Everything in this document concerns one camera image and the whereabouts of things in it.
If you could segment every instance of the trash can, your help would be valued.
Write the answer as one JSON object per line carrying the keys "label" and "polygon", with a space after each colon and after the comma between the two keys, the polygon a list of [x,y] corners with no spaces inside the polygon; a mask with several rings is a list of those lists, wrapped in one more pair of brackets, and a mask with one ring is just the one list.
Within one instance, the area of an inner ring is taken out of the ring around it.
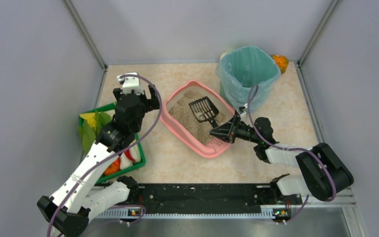
{"label": "trash can", "polygon": [[281,76],[275,61],[256,46],[239,48],[226,54],[216,68],[220,78],[220,96],[235,109],[248,101],[249,90],[258,84],[258,93],[251,102],[257,110],[269,96],[272,85]]}

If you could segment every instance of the wall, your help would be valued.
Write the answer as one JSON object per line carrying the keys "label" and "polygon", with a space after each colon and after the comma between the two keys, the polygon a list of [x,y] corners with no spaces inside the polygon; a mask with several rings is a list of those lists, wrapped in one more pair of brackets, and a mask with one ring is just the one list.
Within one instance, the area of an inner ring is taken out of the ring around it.
{"label": "wall", "polygon": [[256,45],[298,60],[331,0],[73,0],[107,64],[215,62]]}
{"label": "wall", "polygon": [[0,0],[0,236],[44,236],[36,203],[78,165],[102,70],[62,1]]}
{"label": "wall", "polygon": [[305,65],[327,141],[355,177],[370,236],[379,236],[379,1],[343,1]]}

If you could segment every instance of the pink litter box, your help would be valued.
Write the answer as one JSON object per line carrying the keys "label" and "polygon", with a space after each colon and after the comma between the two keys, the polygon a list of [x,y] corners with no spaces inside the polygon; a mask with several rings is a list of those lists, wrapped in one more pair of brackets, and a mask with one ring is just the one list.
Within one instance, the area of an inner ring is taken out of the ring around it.
{"label": "pink litter box", "polygon": [[226,120],[233,117],[234,108],[230,106],[220,95],[208,88],[197,80],[190,80],[185,85],[178,88],[171,96],[163,103],[163,111],[160,116],[160,121],[176,136],[204,158],[215,158],[230,147],[230,143],[223,142],[218,138],[212,138],[206,145],[201,144],[190,132],[188,132],[178,121],[170,114],[169,110],[173,105],[180,100],[187,91],[198,92],[208,96],[217,109],[222,112]]}

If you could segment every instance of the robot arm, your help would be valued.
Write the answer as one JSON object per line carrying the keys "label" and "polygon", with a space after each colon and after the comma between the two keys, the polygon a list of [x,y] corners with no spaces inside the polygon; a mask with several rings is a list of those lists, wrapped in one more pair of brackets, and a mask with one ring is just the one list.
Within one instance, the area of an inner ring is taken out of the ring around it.
{"label": "robot arm", "polygon": [[[236,138],[253,142],[257,144],[254,151],[260,160],[300,168],[301,175],[287,175],[276,180],[283,196],[311,194],[321,201],[328,200],[332,196],[332,188],[328,177],[317,161],[306,152],[291,151],[289,146],[282,144],[278,144],[278,146],[287,149],[278,149],[261,140],[251,126],[241,121],[241,118],[246,114],[245,108],[239,108],[231,120],[210,130],[210,135],[229,143],[234,143]],[[254,125],[263,138],[272,144],[278,143],[272,136],[273,129],[268,118],[257,118]],[[328,144],[319,143],[308,150],[319,157],[328,170],[334,181],[336,193],[354,183],[352,174]]]}
{"label": "robot arm", "polygon": [[133,142],[134,134],[140,131],[145,113],[159,109],[159,100],[151,86],[149,86],[151,99],[148,99],[140,87],[138,78],[132,76],[118,76],[118,78],[123,87],[113,91],[117,100],[113,120],[101,129],[89,153],[67,181],[49,197],[42,196],[37,203],[44,218],[50,221],[56,208],[74,185],[79,183],[61,211],[56,214],[53,223],[53,226],[67,237],[79,236],[97,215],[119,202],[126,201],[130,189],[134,188],[134,180],[120,180],[88,196],[98,178],[117,157],[102,163],[83,180],[80,179],[95,164],[127,148]]}

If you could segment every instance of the green tray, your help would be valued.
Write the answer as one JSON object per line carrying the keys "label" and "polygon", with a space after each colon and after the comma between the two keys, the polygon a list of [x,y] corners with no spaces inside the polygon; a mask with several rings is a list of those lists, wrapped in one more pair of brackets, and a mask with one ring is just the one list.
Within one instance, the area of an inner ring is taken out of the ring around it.
{"label": "green tray", "polygon": [[[90,110],[90,111],[83,112],[83,114],[85,114],[85,113],[91,113],[91,112],[95,112],[95,111],[105,112],[105,111],[113,110],[114,108],[115,108],[115,103],[111,103],[111,104],[107,104],[107,105],[101,106],[99,108]],[[83,125],[83,120],[84,119],[79,116],[79,126],[81,126],[81,127]],[[134,137],[136,138],[136,140],[139,139],[139,136],[137,135],[137,133],[134,134]],[[105,182],[105,181],[107,181],[109,179],[121,176],[121,175],[123,175],[123,174],[125,174],[127,172],[130,172],[132,170],[135,170],[135,169],[138,169],[138,168],[141,168],[141,167],[145,166],[145,164],[146,164],[146,157],[145,157],[145,153],[143,152],[142,145],[140,145],[140,143],[138,143],[137,147],[139,148],[139,152],[140,152],[140,155],[142,157],[142,161],[140,163],[133,164],[133,166],[128,167],[127,169],[124,169],[124,170],[120,170],[119,172],[114,173],[114,174],[110,174],[110,175],[107,175],[107,176],[105,176],[103,174],[101,176],[101,178],[99,178],[96,183],[97,184],[103,183],[103,182]]]}

